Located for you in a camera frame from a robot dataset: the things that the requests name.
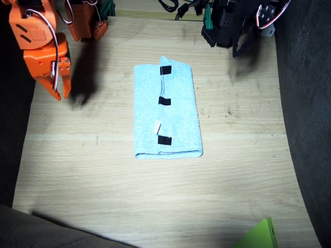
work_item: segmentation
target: black velcro strip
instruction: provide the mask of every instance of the black velcro strip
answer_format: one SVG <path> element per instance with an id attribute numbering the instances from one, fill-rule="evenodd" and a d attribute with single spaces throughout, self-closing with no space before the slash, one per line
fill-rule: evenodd
<path id="1" fill-rule="evenodd" d="M 166 98 L 163 98 L 163 97 L 159 97 L 159 104 L 169 106 L 169 105 L 171 105 L 171 98 L 166 99 Z"/>
<path id="2" fill-rule="evenodd" d="M 167 145 L 167 146 L 171 146 L 171 140 L 172 138 L 171 137 L 165 137 L 165 136 L 161 136 L 159 135 L 159 138 L 158 138 L 158 144 L 161 144 L 161 145 Z"/>
<path id="3" fill-rule="evenodd" d="M 161 66 L 160 67 L 160 75 L 171 74 L 171 66 Z"/>

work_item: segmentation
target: black cable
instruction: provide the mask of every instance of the black cable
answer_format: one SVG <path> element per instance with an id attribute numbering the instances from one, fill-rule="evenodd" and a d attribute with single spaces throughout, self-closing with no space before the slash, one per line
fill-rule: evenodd
<path id="1" fill-rule="evenodd" d="M 175 4 L 174 7 L 168 6 L 168 5 L 166 5 L 162 0 L 159 0 L 160 4 L 162 5 L 162 7 L 163 7 L 167 12 L 170 12 L 170 13 L 171 13 L 171 12 L 175 12 L 176 9 L 178 8 L 178 5 L 179 5 L 178 0 L 170 0 L 170 1 L 172 1 L 172 2 Z"/>
<path id="2" fill-rule="evenodd" d="M 203 6 L 202 6 L 203 9 L 206 8 L 206 5 L 207 5 L 207 4 L 210 4 L 209 1 L 210 1 L 210 0 L 204 0 Z M 190 7 L 193 7 L 193 6 L 194 6 L 194 3 L 183 4 L 183 5 L 178 9 L 178 13 L 177 13 L 177 15 L 176 15 L 176 17 L 175 17 L 175 20 L 178 21 L 179 18 L 183 18 L 183 16 L 184 16 L 185 13 L 188 11 L 188 9 L 189 9 Z"/>

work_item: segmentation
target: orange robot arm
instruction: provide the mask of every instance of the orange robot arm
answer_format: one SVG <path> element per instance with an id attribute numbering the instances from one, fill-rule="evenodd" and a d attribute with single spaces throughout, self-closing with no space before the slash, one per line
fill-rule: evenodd
<path id="1" fill-rule="evenodd" d="M 41 0 L 37 10 L 23 7 L 20 0 L 2 0 L 11 4 L 9 23 L 15 38 L 24 51 L 23 57 L 31 76 L 42 84 L 57 100 L 61 96 L 57 91 L 58 74 L 63 81 L 63 97 L 67 98 L 71 90 L 71 62 L 66 36 L 55 33 L 57 15 L 54 0 Z M 107 30 L 107 22 L 91 23 L 91 16 L 97 3 L 83 0 L 82 4 L 71 6 L 66 0 L 66 11 L 71 17 L 69 21 L 61 19 L 69 25 L 75 40 L 90 38 L 99 40 Z"/>

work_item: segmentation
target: gray fabric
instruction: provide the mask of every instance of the gray fabric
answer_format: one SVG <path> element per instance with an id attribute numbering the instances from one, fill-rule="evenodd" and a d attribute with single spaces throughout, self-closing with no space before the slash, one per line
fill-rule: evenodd
<path id="1" fill-rule="evenodd" d="M 129 248 L 0 205 L 1 248 Z"/>
<path id="2" fill-rule="evenodd" d="M 292 1 L 276 25 L 281 102 L 301 193 L 331 247 L 331 1 Z"/>

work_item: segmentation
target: green object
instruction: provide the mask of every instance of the green object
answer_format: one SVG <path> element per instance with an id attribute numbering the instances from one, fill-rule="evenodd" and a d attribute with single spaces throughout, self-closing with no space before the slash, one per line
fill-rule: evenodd
<path id="1" fill-rule="evenodd" d="M 273 218 L 261 221 L 232 248 L 279 248 Z"/>
<path id="2" fill-rule="evenodd" d="M 113 0 L 106 0 L 100 9 L 100 18 L 103 20 L 106 17 L 115 16 L 115 5 Z"/>
<path id="3" fill-rule="evenodd" d="M 203 22 L 206 25 L 207 30 L 213 29 L 213 22 L 212 22 L 212 12 L 210 10 L 210 4 L 206 5 L 205 14 L 203 15 Z"/>

